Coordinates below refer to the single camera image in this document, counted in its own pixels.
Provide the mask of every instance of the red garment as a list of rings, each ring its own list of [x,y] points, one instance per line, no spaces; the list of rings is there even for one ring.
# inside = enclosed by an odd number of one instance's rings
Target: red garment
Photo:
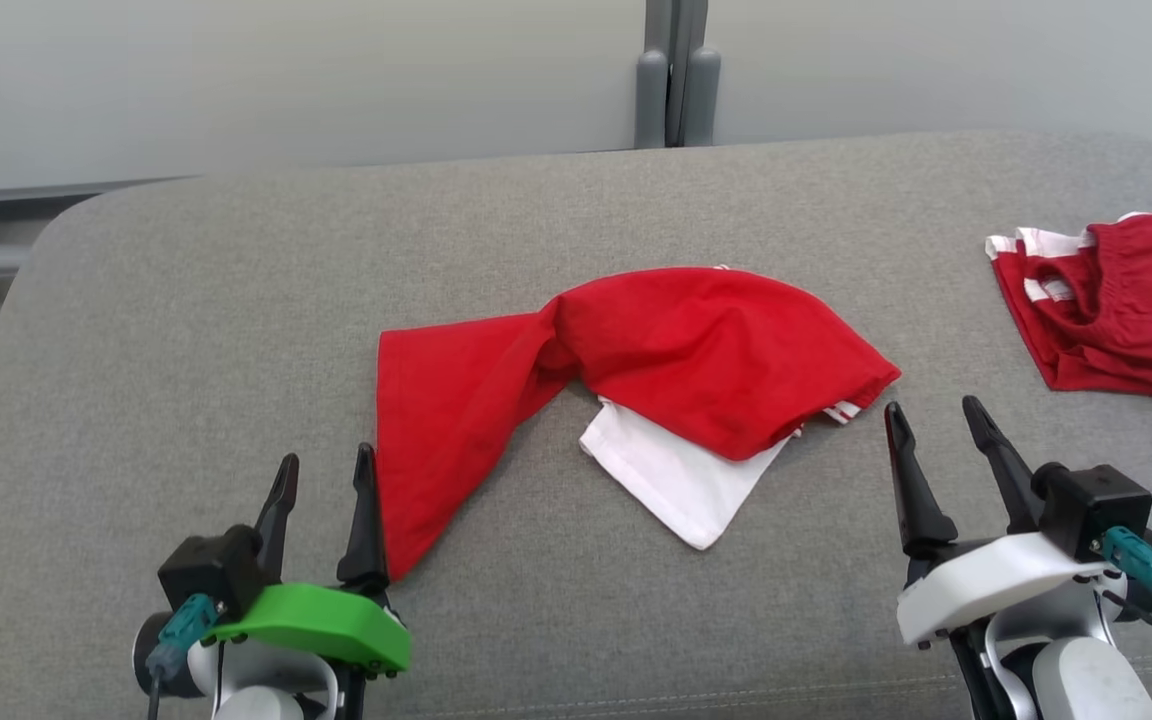
[[[809,293],[736,270],[599,279],[539,313],[380,335],[376,472],[393,578],[433,546],[513,430],[573,378],[730,460],[900,377]]]
[[[1052,389],[1152,395],[1152,215],[1082,237],[991,238],[1011,318]]]

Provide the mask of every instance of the teal cable connector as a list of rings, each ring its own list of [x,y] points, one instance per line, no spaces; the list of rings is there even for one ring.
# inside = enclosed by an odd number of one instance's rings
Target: teal cable connector
[[[220,620],[220,612],[203,593],[189,596],[189,600],[180,606],[159,632],[159,644],[145,659],[150,676],[162,680],[174,679],[184,667],[189,649],[214,628]]]
[[[1101,555],[1152,594],[1152,546],[1121,525],[1108,529],[1101,539]]]

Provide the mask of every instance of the gray fabric tablecloth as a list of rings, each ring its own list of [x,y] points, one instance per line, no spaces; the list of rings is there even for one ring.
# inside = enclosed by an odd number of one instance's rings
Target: gray fabric tablecloth
[[[301,455],[286,579],[329,582],[385,328],[535,310],[600,275],[727,264],[828,302],[905,377],[941,506],[1005,511],[958,399],[1033,465],[1152,488],[1152,397],[1044,387],[984,237],[1152,210],[1152,145],[955,132],[192,179],[83,202],[0,314],[0,717],[141,717],[129,652],[188,535],[251,523]],[[454,370],[448,357],[448,372]],[[411,673],[367,717],[965,717],[902,646],[882,415],[810,425],[708,552],[577,446],[571,387],[393,592]],[[1152,630],[1120,628],[1152,689]],[[164,717],[205,717],[166,702]]]

